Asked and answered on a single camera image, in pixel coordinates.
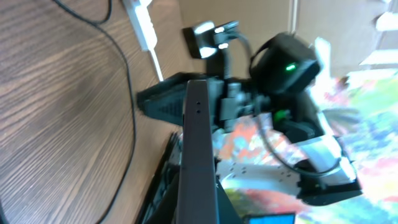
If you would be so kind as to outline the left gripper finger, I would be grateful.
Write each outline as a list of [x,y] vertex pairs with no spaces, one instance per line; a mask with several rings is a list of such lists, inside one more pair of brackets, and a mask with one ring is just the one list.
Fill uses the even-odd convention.
[[144,224],[158,209],[167,193],[174,176],[179,173],[182,151],[181,135],[171,133],[164,153],[152,177],[150,186],[144,197],[135,224]]

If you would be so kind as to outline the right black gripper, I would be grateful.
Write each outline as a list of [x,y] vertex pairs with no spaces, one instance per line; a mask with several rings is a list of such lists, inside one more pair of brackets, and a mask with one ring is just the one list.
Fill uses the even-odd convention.
[[[183,126],[183,102],[191,73],[176,73],[136,93],[138,108],[149,118]],[[261,93],[251,79],[211,77],[207,79],[210,121],[226,124],[258,109],[271,110],[271,98]]]

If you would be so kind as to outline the Samsung Galaxy smartphone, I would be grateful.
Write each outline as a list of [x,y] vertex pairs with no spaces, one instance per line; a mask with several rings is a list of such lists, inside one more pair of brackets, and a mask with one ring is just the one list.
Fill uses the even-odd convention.
[[208,84],[205,80],[190,80],[187,85],[177,223],[219,223]]

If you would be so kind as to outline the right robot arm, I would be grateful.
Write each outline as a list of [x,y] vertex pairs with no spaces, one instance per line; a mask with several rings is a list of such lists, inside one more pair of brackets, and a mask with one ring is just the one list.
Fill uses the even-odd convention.
[[194,198],[194,191],[210,194],[215,202],[216,166],[211,135],[231,132],[235,122],[270,113],[273,128],[291,143],[305,148],[307,158],[295,165],[260,169],[260,180],[294,194],[307,205],[329,205],[362,194],[351,160],[342,144],[328,134],[328,124],[306,89],[320,73],[313,49],[287,33],[277,34],[257,52],[249,53],[249,78],[229,72],[228,42],[241,34],[186,36],[190,55],[201,59],[205,47],[206,72],[176,73],[137,93],[137,106],[145,116],[181,126],[182,161],[178,195]]

